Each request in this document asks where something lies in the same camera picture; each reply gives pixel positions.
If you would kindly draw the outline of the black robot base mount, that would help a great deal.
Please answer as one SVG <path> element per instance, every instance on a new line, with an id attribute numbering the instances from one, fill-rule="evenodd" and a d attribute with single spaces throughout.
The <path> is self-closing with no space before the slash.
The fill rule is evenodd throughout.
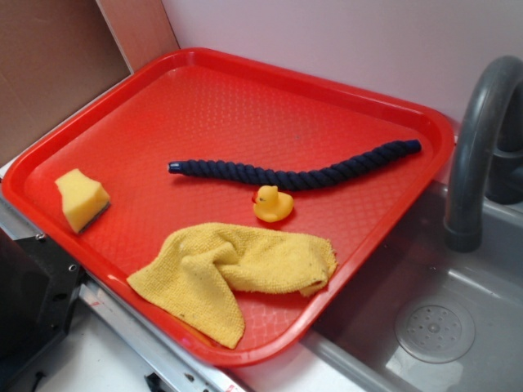
<path id="1" fill-rule="evenodd" d="M 82 277 L 52 238 L 1 232 L 1 360 L 33 357 L 68 334 Z"/>

